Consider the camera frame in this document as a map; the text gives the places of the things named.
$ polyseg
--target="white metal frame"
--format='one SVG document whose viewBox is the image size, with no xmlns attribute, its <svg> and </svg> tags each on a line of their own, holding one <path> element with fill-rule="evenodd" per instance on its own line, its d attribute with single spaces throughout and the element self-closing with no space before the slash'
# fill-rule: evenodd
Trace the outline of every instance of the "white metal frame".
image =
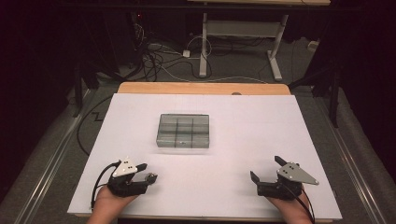
<svg viewBox="0 0 396 224">
<path fill-rule="evenodd" d="M 207 13 L 203 17 L 202 29 L 202 52 L 200 61 L 200 77 L 206 77 L 207 70 L 207 52 L 206 39 L 208 35 L 243 35 L 257 37 L 275 37 L 275 44 L 272 50 L 267 51 L 274 79 L 281 81 L 279 66 L 276 62 L 276 53 L 285 31 L 286 22 L 289 15 L 284 15 L 281 22 L 245 22 L 245 21 L 209 21 Z"/>
</svg>

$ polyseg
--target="white board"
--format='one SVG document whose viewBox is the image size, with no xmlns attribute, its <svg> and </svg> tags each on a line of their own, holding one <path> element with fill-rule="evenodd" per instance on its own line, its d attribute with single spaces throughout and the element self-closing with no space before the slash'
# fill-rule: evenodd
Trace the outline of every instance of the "white board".
<svg viewBox="0 0 396 224">
<path fill-rule="evenodd" d="M 209 115 L 207 149 L 159 148 L 161 114 Z M 68 213 L 89 215 L 96 178 L 126 156 L 158 175 L 145 195 L 122 212 L 124 217 L 277 219 L 280 214 L 257 195 L 250 179 L 276 181 L 274 156 L 300 163 L 319 181 L 304 185 L 317 219 L 340 219 L 318 154 L 294 96 L 115 94 Z M 111 171 L 103 177 L 106 183 Z"/>
</svg>

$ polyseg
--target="human arm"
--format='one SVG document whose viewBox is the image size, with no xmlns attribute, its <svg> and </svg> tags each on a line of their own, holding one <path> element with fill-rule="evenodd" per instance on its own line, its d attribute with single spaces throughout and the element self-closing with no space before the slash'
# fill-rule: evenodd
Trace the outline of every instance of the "human arm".
<svg viewBox="0 0 396 224">
<path fill-rule="evenodd" d="M 137 196 L 121 198 L 113 195 L 107 186 L 101 187 L 96 196 L 95 207 L 87 224 L 109 224 Z"/>
<path fill-rule="evenodd" d="M 309 201 L 305 193 L 299 196 L 300 200 L 309 208 Z M 297 201 L 284 201 L 281 199 L 267 197 L 268 201 L 272 203 L 282 214 L 282 217 L 288 224 L 311 224 L 310 215 Z"/>
</svg>

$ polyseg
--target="gray box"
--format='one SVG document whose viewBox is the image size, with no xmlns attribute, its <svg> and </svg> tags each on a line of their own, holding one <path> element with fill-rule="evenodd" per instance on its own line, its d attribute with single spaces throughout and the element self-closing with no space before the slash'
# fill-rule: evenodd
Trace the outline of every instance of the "gray box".
<svg viewBox="0 0 396 224">
<path fill-rule="evenodd" d="M 158 147 L 209 148 L 209 116 L 162 114 Z"/>
</svg>

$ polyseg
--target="desk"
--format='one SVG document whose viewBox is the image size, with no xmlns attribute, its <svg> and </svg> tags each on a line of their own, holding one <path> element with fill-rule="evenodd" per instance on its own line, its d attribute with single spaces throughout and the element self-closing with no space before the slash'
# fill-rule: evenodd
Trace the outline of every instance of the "desk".
<svg viewBox="0 0 396 224">
<path fill-rule="evenodd" d="M 192 2 L 209 3 L 239 3 L 239 4 L 262 4 L 262 5 L 304 5 L 304 6 L 328 6 L 330 0 L 189 0 Z M 285 31 L 289 15 L 283 15 L 280 22 L 256 22 L 256 21 L 209 21 L 207 13 L 204 13 L 202 31 L 202 52 L 200 57 L 200 77 L 206 77 L 207 52 L 206 42 L 208 35 L 236 35 L 274 37 L 275 43 L 272 50 L 267 51 L 268 61 L 276 81 L 282 80 L 279 66 L 276 62 L 276 53 Z"/>
<path fill-rule="evenodd" d="M 230 95 L 234 92 L 249 95 Z M 158 148 L 155 139 L 163 113 L 208 114 L 209 148 L 193 152 Z M 262 181 L 275 181 L 279 168 L 275 155 L 299 162 L 320 182 L 305 185 L 317 221 L 341 218 L 299 106 L 285 85 L 123 83 L 68 213 L 88 216 L 97 176 L 111 162 L 130 156 L 135 163 L 148 164 L 142 176 L 152 172 L 158 179 L 121 217 L 280 220 L 278 211 L 257 196 L 249 175 L 254 171 Z"/>
</svg>

